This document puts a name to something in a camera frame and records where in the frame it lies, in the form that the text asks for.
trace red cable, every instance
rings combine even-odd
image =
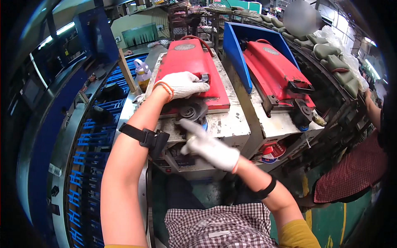
[[[258,40],[256,40],[256,42],[266,43],[266,44],[269,44],[269,45],[273,46],[270,42],[268,42],[268,41],[265,40],[265,39],[258,39]]]
[[[207,45],[207,43],[205,43],[202,39],[200,39],[199,37],[194,36],[194,35],[185,35],[184,37],[181,38],[181,40],[185,40],[185,39],[187,39],[187,38],[198,39],[198,40],[208,49],[208,51],[209,51],[210,54],[211,54],[211,57],[214,57],[214,55],[212,54],[212,51],[211,51],[210,47],[209,47],[209,46]]]

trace dark pants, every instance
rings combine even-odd
[[[168,176],[166,187],[168,209],[205,209],[203,204],[193,195],[193,187],[184,177],[171,174]],[[246,186],[241,186],[233,205],[259,202],[252,196]]]

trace red machine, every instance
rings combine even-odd
[[[314,88],[298,68],[263,39],[248,42],[243,55],[267,116],[299,109],[310,123],[316,106],[309,95]]]
[[[156,81],[170,73],[189,71],[200,78],[201,81],[210,84],[210,90],[198,96],[207,103],[208,112],[227,112],[230,109],[230,102],[212,60],[213,54],[204,41],[194,37],[186,36],[182,40],[171,42],[168,53],[163,56],[160,63]],[[203,50],[201,42],[207,47],[208,51]],[[162,114],[173,115],[177,112],[177,108],[172,108],[171,111]]]

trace white cotton glove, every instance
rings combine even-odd
[[[197,153],[215,168],[235,173],[240,151],[224,144],[217,138],[212,138],[207,134],[202,126],[187,119],[181,119],[180,125],[185,128],[193,137],[188,139],[186,145],[181,149],[182,154],[189,152]]]
[[[168,101],[171,101],[177,98],[188,97],[194,93],[206,92],[210,89],[208,83],[196,82],[198,80],[198,77],[188,71],[171,73],[157,81],[153,89],[158,85],[162,85],[170,94]]]

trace plastic bag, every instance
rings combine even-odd
[[[321,30],[314,32],[314,35],[320,38],[325,38],[331,46],[339,48],[342,51],[342,62],[345,62],[350,67],[350,71],[353,72],[355,78],[359,81],[360,84],[358,85],[358,90],[365,92],[369,88],[369,85],[367,80],[361,76],[360,71],[358,70],[358,59],[343,46],[341,39],[333,33],[332,28],[325,25]]]

